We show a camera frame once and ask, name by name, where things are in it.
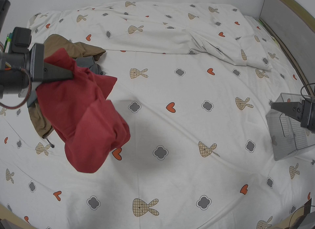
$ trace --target bed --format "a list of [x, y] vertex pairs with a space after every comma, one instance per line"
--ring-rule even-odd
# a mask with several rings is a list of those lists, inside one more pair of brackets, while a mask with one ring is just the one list
[[311, 52], [284, 49], [271, 4], [288, 5], [265, 0], [261, 20], [230, 5], [132, 1], [33, 16], [32, 44], [60, 34], [107, 50], [97, 63], [118, 78], [108, 99], [131, 139], [81, 173], [55, 132], [37, 153], [48, 143], [26, 105], [2, 109], [0, 203], [51, 229], [264, 229], [288, 217], [315, 193], [315, 151], [275, 161], [265, 116], [311, 79], [299, 56]]

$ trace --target red heart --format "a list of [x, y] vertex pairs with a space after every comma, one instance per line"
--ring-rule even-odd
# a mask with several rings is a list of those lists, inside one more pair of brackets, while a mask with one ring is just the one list
[[112, 154], [113, 156], [117, 159], [117, 160], [121, 160], [121, 155], [120, 155], [120, 152], [122, 151], [122, 148], [116, 148]]
[[211, 75], [215, 75], [215, 74], [213, 73], [213, 69], [212, 69], [212, 68], [208, 69], [207, 72], [208, 72], [209, 74], [211, 74]]
[[248, 187], [248, 184], [245, 184], [245, 185], [241, 188], [241, 190], [240, 190], [239, 193], [242, 193], [242, 194], [246, 195], [246, 193], [247, 193], [247, 187]]
[[88, 41], [90, 41], [91, 40], [91, 34], [89, 34], [85, 39], [87, 39]]
[[175, 113], [176, 110], [173, 108], [174, 105], [175, 105], [175, 103], [174, 103], [174, 102], [171, 102], [171, 103], [169, 103], [169, 104], [166, 106], [166, 109], [167, 109], [169, 112], [171, 112], [171, 113]]
[[61, 191], [55, 192], [53, 195], [57, 198], [58, 201], [61, 200], [61, 198], [59, 197], [59, 195], [61, 194]]
[[26, 221], [27, 223], [29, 223], [29, 222], [28, 222], [28, 216], [25, 216], [24, 219], [25, 219], [25, 221]]

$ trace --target bed sheet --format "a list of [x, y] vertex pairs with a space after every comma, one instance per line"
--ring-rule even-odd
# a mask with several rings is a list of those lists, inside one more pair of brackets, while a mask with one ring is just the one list
[[288, 217], [315, 192], [315, 152], [274, 161], [265, 115], [302, 83], [263, 28], [245, 19], [273, 56], [272, 70], [208, 53], [121, 49], [100, 58], [118, 78], [109, 99], [131, 139], [96, 173], [77, 172], [55, 132], [47, 148], [25, 105], [2, 109], [0, 203], [43, 229], [263, 228]]

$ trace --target headboard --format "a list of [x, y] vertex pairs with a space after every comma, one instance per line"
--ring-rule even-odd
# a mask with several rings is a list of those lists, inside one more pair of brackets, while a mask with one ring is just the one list
[[[303, 84], [315, 82], [315, 18], [294, 0], [265, 0], [259, 19], [276, 38]], [[314, 96], [312, 85], [307, 86]]]

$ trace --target red cloth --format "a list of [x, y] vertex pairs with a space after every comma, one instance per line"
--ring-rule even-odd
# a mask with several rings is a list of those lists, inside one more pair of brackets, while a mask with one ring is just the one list
[[71, 70], [74, 78], [38, 86], [41, 111], [65, 142], [71, 165], [79, 172], [94, 173], [111, 150], [130, 139], [128, 124], [106, 100], [117, 78], [78, 67], [65, 49], [44, 61]]

